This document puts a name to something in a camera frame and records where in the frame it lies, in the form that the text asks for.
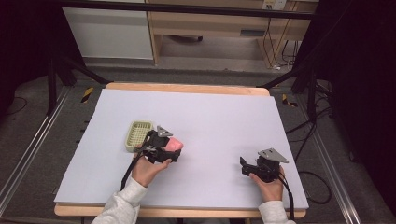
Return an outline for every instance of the human hand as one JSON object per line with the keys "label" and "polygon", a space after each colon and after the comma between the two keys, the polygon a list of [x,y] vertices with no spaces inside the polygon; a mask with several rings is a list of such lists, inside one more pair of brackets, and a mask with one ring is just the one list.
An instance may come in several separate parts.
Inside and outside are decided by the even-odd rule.
{"label": "human hand", "polygon": [[155,175],[161,170],[166,169],[171,161],[171,159],[168,159],[163,163],[153,164],[149,162],[146,157],[142,156],[132,170],[132,178],[141,186],[146,188],[154,179]]}
{"label": "human hand", "polygon": [[[285,176],[284,170],[281,166],[279,167],[279,172],[282,174],[282,177]],[[253,173],[250,173],[249,177],[256,182],[265,203],[269,201],[282,201],[283,184],[279,179],[271,183],[265,183]]]}

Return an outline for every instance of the yellow basket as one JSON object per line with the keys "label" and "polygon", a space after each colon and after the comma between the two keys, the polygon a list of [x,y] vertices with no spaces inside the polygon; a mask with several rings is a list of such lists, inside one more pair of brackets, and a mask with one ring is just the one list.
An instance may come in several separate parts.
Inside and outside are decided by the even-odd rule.
{"label": "yellow basket", "polygon": [[135,121],[129,128],[128,135],[125,140],[126,150],[134,152],[134,148],[142,144],[146,134],[152,130],[152,124],[149,121]]}

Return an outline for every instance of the white sleeve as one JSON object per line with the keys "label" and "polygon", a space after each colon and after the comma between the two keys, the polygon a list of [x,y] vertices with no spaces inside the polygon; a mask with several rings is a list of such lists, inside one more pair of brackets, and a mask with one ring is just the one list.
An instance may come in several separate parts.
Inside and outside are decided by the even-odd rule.
{"label": "white sleeve", "polygon": [[281,201],[270,201],[262,203],[259,206],[260,213],[262,214],[262,221],[265,224],[270,223],[286,223],[295,224],[294,221],[288,220],[285,208]]}
{"label": "white sleeve", "polygon": [[95,218],[92,224],[102,223],[136,223],[140,209],[140,200],[148,189],[134,179],[127,183],[122,191],[115,192],[107,201],[103,212]]}

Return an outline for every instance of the floor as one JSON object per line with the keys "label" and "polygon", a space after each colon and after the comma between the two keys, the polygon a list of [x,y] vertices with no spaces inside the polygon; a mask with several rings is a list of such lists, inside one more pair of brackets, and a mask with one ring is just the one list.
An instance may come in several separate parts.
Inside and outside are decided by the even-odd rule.
{"label": "floor", "polygon": [[[163,41],[162,57],[157,65],[150,63],[113,64],[113,67],[109,67],[108,64],[88,65],[98,75],[119,81],[244,86],[264,84],[291,69],[290,57],[283,57],[285,59],[283,61],[281,55],[277,58],[282,63],[279,69],[267,68],[257,47],[257,43],[252,39],[204,37],[204,40],[199,42],[195,37],[166,36]],[[292,52],[293,44],[290,43],[284,54],[291,55]],[[81,104],[79,100],[87,85],[93,85],[98,89],[100,87],[82,75],[77,74],[77,77],[78,84],[68,90],[69,96],[51,130],[43,133],[46,139],[38,143],[39,148],[32,155],[34,159],[24,170],[20,183],[16,185],[19,187],[7,202],[7,208],[0,210],[2,218],[20,223],[79,223],[78,218],[56,217],[53,214],[56,186],[62,180],[67,161],[70,161],[74,154],[70,148],[77,146],[78,139],[83,135],[82,130],[88,125],[86,121],[94,111],[95,101],[100,95],[99,91],[95,91],[87,104]],[[285,130],[290,130],[306,120],[304,112],[306,95],[292,94],[290,92],[292,81],[290,79],[271,89],[271,95],[276,98]],[[326,82],[323,82],[323,86],[328,87]],[[16,98],[14,105],[9,109],[9,112],[15,113],[0,120],[0,152],[2,153],[0,168],[3,173],[0,176],[0,187],[7,184],[8,177],[12,175],[12,168],[17,166],[20,158],[23,158],[25,149],[45,118],[46,88],[44,78],[21,85],[17,90],[20,98]],[[288,96],[290,103],[296,103],[298,106],[284,104],[282,99],[284,94]],[[329,105],[325,97],[322,95],[317,97],[317,111],[326,109]],[[298,132],[288,134],[294,155],[298,153],[301,139],[304,139],[308,132],[309,127],[304,127]],[[298,220],[298,223],[396,223],[396,218],[384,205],[364,167],[358,162],[349,160],[347,144],[337,122],[332,118],[332,113],[325,113],[318,120],[316,132],[307,141],[297,165],[299,171],[305,171],[301,173],[301,179],[310,199],[307,215]],[[324,182],[307,175],[308,172],[315,172]],[[329,197],[329,191],[324,183],[327,185],[330,183],[332,197],[328,203],[321,204],[320,202],[326,201]],[[351,210],[349,212],[356,212],[357,215],[349,217],[345,213],[347,209]],[[223,219],[186,221],[228,223],[228,220]],[[138,220],[138,223],[175,222],[174,219]],[[262,222],[253,219],[252,223]]]}

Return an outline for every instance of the person's arm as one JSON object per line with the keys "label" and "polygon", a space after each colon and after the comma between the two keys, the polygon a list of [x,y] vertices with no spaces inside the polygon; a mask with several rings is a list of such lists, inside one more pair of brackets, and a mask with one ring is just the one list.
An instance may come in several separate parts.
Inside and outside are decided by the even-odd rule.
{"label": "person's arm", "polygon": [[140,209],[140,201],[146,195],[149,183],[161,170],[166,169],[172,160],[161,164],[152,164],[142,157],[132,170],[132,178],[122,191],[114,193],[107,201],[102,213],[95,218],[93,224],[102,223],[136,223]]}
{"label": "person's arm", "polygon": [[268,223],[295,223],[288,220],[285,208],[282,202],[283,184],[277,179],[271,183],[263,182],[258,176],[250,173],[250,178],[256,182],[257,186],[262,193],[264,203],[259,206],[260,213],[262,214],[262,221]]}

